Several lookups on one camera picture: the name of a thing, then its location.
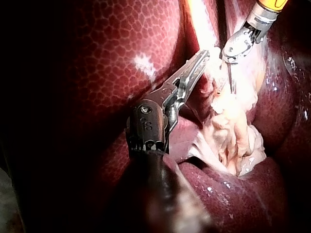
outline reddish-brown liver tissue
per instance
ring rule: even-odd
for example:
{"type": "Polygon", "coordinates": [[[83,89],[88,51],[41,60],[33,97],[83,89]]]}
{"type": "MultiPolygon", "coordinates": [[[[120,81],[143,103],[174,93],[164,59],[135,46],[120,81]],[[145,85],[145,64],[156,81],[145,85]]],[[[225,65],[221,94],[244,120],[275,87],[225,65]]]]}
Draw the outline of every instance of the reddish-brown liver tissue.
{"type": "MultiPolygon", "coordinates": [[[[217,21],[217,2],[206,0],[205,5],[218,45],[218,26],[224,22],[217,21]]],[[[252,2],[225,0],[228,27],[248,14],[252,2]]],[[[262,133],[271,157],[240,179],[190,161],[180,164],[223,232],[284,232],[292,215],[300,220],[293,221],[295,228],[306,224],[301,213],[310,206],[305,188],[311,162],[311,48],[305,14],[310,9],[307,1],[289,1],[268,34],[266,76],[248,120],[262,133]],[[290,57],[294,71],[284,65],[290,57]]],[[[18,124],[27,125],[31,136],[23,137],[22,127],[8,123],[14,128],[6,138],[9,166],[24,180],[16,187],[29,229],[92,232],[105,224],[101,214],[129,162],[123,129],[131,105],[181,67],[198,45],[186,3],[178,0],[68,0],[57,12],[62,28],[54,35],[53,75],[33,78],[27,95],[20,94],[20,100],[31,98],[38,86],[47,87],[31,99],[30,120],[18,124]],[[35,174],[31,179],[29,170],[35,174]]],[[[200,80],[193,93],[202,100],[193,107],[203,118],[207,85],[200,80]]],[[[176,136],[188,130],[190,138],[184,140],[190,142],[195,137],[190,131],[197,128],[181,118],[175,130],[176,136]]],[[[187,151],[185,144],[172,140],[180,153],[187,151]]]]}

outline engraved number on instrument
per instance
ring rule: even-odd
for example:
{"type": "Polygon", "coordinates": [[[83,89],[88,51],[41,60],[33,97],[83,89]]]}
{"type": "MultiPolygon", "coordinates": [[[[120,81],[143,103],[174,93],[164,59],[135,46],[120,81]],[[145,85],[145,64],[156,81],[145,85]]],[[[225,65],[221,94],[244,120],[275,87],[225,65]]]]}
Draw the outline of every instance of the engraved number on instrument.
{"type": "Polygon", "coordinates": [[[144,130],[152,130],[152,123],[150,121],[147,121],[144,117],[142,117],[140,121],[144,127],[144,130]]]}

